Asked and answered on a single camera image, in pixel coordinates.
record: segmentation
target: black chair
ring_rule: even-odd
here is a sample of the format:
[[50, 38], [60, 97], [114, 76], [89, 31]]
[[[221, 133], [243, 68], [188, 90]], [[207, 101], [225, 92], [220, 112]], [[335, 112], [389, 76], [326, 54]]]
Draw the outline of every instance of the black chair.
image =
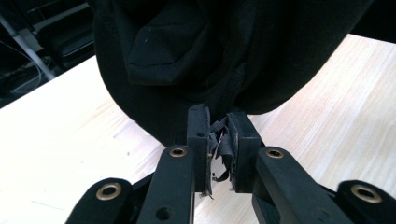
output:
[[9, 3], [62, 70], [94, 55], [93, 13], [84, 0], [9, 0]]

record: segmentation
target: black garment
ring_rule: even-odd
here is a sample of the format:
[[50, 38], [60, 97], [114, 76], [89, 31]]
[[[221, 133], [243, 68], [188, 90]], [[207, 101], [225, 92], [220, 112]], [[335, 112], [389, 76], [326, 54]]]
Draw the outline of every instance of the black garment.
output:
[[308, 82], [371, 0], [91, 0], [99, 68], [121, 109], [166, 146], [205, 103], [271, 111]]

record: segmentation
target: wooden table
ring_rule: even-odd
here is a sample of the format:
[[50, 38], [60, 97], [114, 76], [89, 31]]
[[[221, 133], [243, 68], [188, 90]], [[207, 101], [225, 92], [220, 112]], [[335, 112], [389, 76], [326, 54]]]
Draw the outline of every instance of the wooden table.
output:
[[[291, 100], [250, 118], [320, 184], [360, 179], [396, 197], [395, 87], [396, 46], [349, 35]], [[0, 223], [64, 223], [93, 183], [134, 183], [163, 149], [110, 98], [95, 58], [1, 109], [0, 144]], [[196, 223], [257, 223], [230, 186], [196, 197]]]

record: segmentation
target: black plastic part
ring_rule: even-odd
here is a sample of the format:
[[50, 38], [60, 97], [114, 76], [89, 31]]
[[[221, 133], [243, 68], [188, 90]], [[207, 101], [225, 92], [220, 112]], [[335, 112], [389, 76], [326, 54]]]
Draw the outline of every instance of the black plastic part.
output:
[[257, 174], [257, 152], [263, 146], [262, 139], [243, 111], [234, 111], [228, 115], [228, 128], [236, 149], [235, 192], [251, 193]]
[[137, 223], [192, 223], [194, 157], [189, 147], [163, 151]]
[[[100, 200], [98, 190], [108, 184], [117, 183], [120, 194], [111, 200]], [[134, 210], [130, 196], [131, 184], [123, 179], [108, 178], [92, 185], [78, 201], [67, 219], [67, 224], [128, 223], [129, 214]]]
[[209, 110], [205, 105], [195, 105], [189, 109], [187, 146], [194, 150], [196, 192], [204, 192], [206, 190], [206, 167], [207, 163], [210, 162], [207, 159], [209, 150], [209, 123]]
[[374, 185], [345, 181], [338, 186], [335, 201], [355, 223], [396, 223], [396, 201]]
[[[280, 223], [352, 223], [288, 151], [261, 148], [256, 168], [281, 216]], [[255, 212], [266, 215], [257, 207]]]

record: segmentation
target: chair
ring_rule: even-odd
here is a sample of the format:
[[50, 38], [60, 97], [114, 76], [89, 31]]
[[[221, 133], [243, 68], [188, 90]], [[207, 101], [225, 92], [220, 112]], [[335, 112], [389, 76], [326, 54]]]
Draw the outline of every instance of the chair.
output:
[[93, 13], [84, 0], [9, 0], [38, 44], [62, 70], [94, 55]]

